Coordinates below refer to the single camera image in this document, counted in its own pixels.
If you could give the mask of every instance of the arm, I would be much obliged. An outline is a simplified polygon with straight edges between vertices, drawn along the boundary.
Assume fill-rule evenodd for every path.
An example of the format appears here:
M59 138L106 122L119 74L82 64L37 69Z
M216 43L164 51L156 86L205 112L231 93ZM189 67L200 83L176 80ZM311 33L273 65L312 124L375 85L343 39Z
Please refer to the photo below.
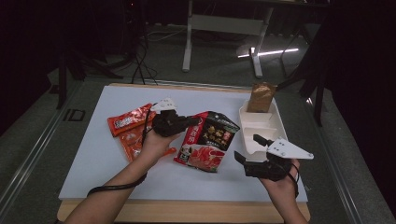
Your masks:
M294 165L298 168L300 163L297 160L292 160ZM297 170L292 166L290 173L292 176L297 175ZM287 224L305 224L308 223L297 206L295 200L295 191L293 182L290 178L286 177L276 182L269 179L259 180L268 190L271 201L273 202L276 210L285 220Z
M178 135L174 135L165 138L154 131L149 132L139 156L107 181L105 186L124 185L138 180L157 163L169 144L177 137ZM95 192L83 200L64 223L113 223L133 190Z

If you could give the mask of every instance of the black cable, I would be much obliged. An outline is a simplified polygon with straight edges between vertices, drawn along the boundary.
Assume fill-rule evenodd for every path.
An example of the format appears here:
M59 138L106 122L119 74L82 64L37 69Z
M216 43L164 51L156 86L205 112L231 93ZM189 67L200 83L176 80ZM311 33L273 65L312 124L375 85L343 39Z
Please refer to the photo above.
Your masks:
M131 189L139 184L143 183L143 181L146 179L146 176L148 174L145 173L144 175L140 176L138 180L136 180L134 183L126 184L126 185L113 185L113 186L101 186L101 187L96 187L90 190L88 192L87 197L90 196L93 193L100 192L100 191L108 191L108 190L121 190L121 189Z
M139 62L138 57L137 57L137 53L136 53L137 67L134 70L134 74L132 75L132 82L131 83L134 84L134 77L136 76L137 71L139 71L139 73L140 73L140 75L142 77L142 80L143 80L143 84L146 85L145 79L143 78L143 75L142 75L142 72L141 72L141 65L142 65L143 60L146 58L147 50L141 43L139 43L139 45L141 45L143 47L144 55L142 57L142 60Z
M120 68L122 66L126 66L128 67L131 64L131 61L133 60L133 54L132 53L128 53L123 55L123 59L121 61L115 62L115 63L108 63L108 64L104 64L103 67L106 67L110 70L114 70L117 68Z
M294 168L296 168L296 170L297 170L297 179L295 179L290 173L288 173L288 177L293 181L294 191L295 191L295 195L297 198L297 196L299 195L297 182L300 179L300 171L298 170L296 165L294 165L293 163L291 165L294 166Z
M114 72L117 73L117 72L123 71L123 70L129 68L132 64L134 64L134 62L130 62L130 63L126 64L124 67L122 67L122 68L120 68L119 70L114 71Z
M149 115L150 115L150 113L151 113L151 110L149 109L148 112L147 112L147 114L146 114L146 119L145 119L145 124L144 124L145 127L144 127L143 132L142 132L142 146L143 146L143 143L144 143L144 141L145 141L145 139L146 139L146 134L147 134L149 131L152 130L152 129L148 130L148 123L149 123ZM139 184L141 184L141 183L146 179L146 176L147 176L147 175L148 175L148 174L145 173L145 174L142 175L138 180L136 180L134 183L130 183L130 184L126 184L126 185L101 186L101 187L93 188L93 189L91 189L91 190L88 192L87 197L90 196L91 194L93 194L93 193L95 193L95 192L99 192L99 191L121 190L121 189L131 189L131 188L134 188L134 187L138 186Z
M140 77L142 78L143 85L146 85L145 78L143 77L143 73L142 73L142 67L140 66L140 65L142 64L142 62L143 62L143 59L142 59L142 61L140 61L140 63L139 63L139 67L138 67L139 69L138 69L138 71L139 71Z
M156 70L150 68L151 70L153 70L153 71L155 72L155 76L153 76L153 75L150 73L149 68L146 66L146 64L145 64L144 61L142 61L142 64L143 64L144 67L146 68L146 71L147 71L147 73L148 73L148 78L151 78L151 79L154 81L154 83L158 86L158 83L157 83L157 81L155 80L155 77L157 76L158 72L157 72Z

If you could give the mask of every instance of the white plastic tray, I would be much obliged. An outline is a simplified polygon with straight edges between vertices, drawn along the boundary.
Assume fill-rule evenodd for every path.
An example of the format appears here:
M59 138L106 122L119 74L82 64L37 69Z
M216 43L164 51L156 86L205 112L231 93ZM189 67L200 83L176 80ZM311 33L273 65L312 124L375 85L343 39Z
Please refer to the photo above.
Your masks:
M268 113L247 112L248 100L239 109L239 119L245 145L244 156L249 161L266 161L268 147L263 147L253 140L253 134L275 141L278 137L288 140L282 119L273 99Z

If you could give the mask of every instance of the red food package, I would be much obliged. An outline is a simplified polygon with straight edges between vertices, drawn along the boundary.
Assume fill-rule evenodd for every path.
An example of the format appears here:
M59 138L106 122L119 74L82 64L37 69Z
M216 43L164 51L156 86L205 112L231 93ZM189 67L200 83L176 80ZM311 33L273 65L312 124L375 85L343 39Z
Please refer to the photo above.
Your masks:
M143 130L145 129L145 124L141 124L137 127L132 128L126 132L120 133L119 139L124 149L125 155L128 161L133 161L139 155L142 150L142 136ZM151 129L151 121L148 122L147 129ZM168 155L176 152L174 147L168 148L163 154Z
M113 137L116 137L125 131L131 130L140 124L144 124L146 121L146 115L149 112L151 106L152 104L146 104L125 114L108 118L108 127L110 128ZM155 115L155 111L151 111L148 120L152 120Z
M200 118L200 122L188 128L174 161L215 173L240 128L226 116L213 111L193 117Z

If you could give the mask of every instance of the black wrist strap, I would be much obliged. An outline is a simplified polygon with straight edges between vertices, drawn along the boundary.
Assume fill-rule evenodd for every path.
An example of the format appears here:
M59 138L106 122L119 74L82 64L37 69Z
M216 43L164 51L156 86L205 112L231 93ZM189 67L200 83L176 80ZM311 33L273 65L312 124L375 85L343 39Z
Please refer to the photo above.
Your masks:
M134 187L138 186L139 184L141 184L146 179L147 175L148 174L145 173L138 180L136 180L134 183L131 183L131 184L116 185L116 186L101 186L101 187L93 188L93 189L90 190L90 192L88 192L87 197L90 196L91 194L93 194L95 192L99 192L99 191L120 190L120 189L131 189L131 188L134 188Z
M297 166L295 166L293 163L291 165L294 166L294 168L296 168L296 170L297 170L297 179L295 179L290 173L288 173L288 177L290 177L290 179L293 181L294 191L295 191L295 195L297 198L297 196L299 194L297 182L300 179L300 172L299 172Z

